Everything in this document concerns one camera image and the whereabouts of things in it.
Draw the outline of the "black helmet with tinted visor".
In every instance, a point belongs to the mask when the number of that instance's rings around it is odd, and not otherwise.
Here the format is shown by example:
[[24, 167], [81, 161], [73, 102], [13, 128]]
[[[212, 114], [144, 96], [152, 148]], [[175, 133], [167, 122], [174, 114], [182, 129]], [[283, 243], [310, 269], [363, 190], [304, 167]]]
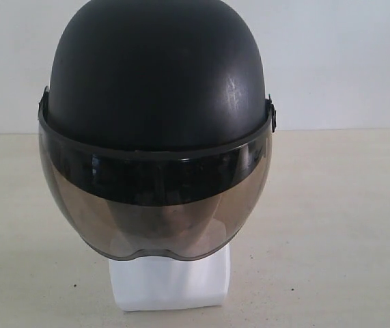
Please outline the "black helmet with tinted visor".
[[38, 123], [56, 204], [116, 261], [228, 244], [263, 192], [276, 127], [256, 41], [222, 1], [88, 1]]

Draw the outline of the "white mannequin head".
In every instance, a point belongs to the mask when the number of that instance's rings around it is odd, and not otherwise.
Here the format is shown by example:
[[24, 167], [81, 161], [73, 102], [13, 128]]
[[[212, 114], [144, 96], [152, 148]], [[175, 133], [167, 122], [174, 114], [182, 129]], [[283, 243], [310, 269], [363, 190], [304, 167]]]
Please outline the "white mannequin head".
[[115, 303], [126, 312], [223, 305], [231, 275], [230, 245], [196, 261], [150, 256], [109, 261]]

